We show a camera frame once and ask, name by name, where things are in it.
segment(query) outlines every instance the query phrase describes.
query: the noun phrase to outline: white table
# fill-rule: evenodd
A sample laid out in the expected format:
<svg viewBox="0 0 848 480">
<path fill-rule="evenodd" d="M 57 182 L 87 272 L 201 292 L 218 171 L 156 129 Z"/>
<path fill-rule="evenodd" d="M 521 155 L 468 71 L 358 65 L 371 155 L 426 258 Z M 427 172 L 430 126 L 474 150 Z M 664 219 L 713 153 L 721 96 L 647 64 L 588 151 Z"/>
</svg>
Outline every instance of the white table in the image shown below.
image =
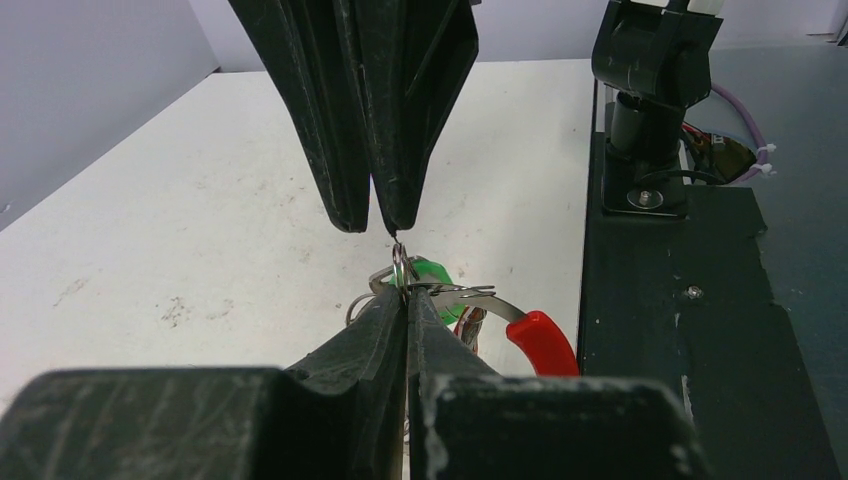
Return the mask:
<svg viewBox="0 0 848 480">
<path fill-rule="evenodd" d="M 588 60 L 475 65 L 400 234 L 575 345 L 592 82 Z M 297 361 L 389 264 L 371 213 L 330 224 L 266 74 L 209 77 L 0 232 L 0 412 L 51 369 Z M 481 357 L 532 374 L 504 326 Z"/>
</svg>

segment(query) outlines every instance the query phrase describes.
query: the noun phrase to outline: white wall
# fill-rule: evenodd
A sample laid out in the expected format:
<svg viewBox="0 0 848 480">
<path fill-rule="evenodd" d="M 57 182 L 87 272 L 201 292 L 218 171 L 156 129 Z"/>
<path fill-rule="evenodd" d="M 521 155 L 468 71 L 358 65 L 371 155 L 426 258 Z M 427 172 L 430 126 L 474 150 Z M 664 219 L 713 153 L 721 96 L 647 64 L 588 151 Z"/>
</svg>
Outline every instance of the white wall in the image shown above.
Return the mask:
<svg viewBox="0 0 848 480">
<path fill-rule="evenodd" d="M 225 71 L 262 70 L 227 0 L 189 0 Z M 727 0 L 718 47 L 773 43 L 833 27 L 846 0 Z M 474 7 L 480 60 L 588 58 L 604 0 L 483 0 Z"/>
<path fill-rule="evenodd" d="M 217 66 L 187 0 L 0 0 L 0 229 Z"/>
</svg>

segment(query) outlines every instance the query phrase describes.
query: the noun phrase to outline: purple cable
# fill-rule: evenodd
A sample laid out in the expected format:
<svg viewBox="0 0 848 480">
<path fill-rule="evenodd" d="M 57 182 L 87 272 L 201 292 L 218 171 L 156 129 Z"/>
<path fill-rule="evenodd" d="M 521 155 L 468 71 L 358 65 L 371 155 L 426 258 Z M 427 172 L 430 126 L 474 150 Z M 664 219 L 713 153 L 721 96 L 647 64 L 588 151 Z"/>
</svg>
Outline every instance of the purple cable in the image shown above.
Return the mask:
<svg viewBox="0 0 848 480">
<path fill-rule="evenodd" d="M 760 127 L 757 126 L 757 122 L 754 121 L 754 117 L 751 116 L 751 113 L 745 108 L 745 105 L 742 104 L 742 101 L 736 98 L 732 93 L 727 91 L 726 88 L 721 85 L 713 82 L 712 84 L 713 91 L 719 94 L 719 96 L 725 100 L 727 103 L 733 106 L 736 112 L 739 113 L 739 116 L 742 117 L 742 121 L 745 122 L 745 126 L 748 127 L 748 131 L 751 132 L 751 136 L 754 137 L 754 144 L 757 146 L 759 150 L 757 152 L 757 165 L 765 165 L 769 163 L 768 161 L 768 149 L 766 148 L 766 139 L 763 138 L 763 132 L 760 131 Z M 744 182 L 746 180 L 750 180 L 751 178 L 757 176 L 760 173 L 760 170 L 756 168 L 748 169 L 747 172 L 742 174 L 741 177 L 737 178 L 731 183 L 739 183 Z"/>
</svg>

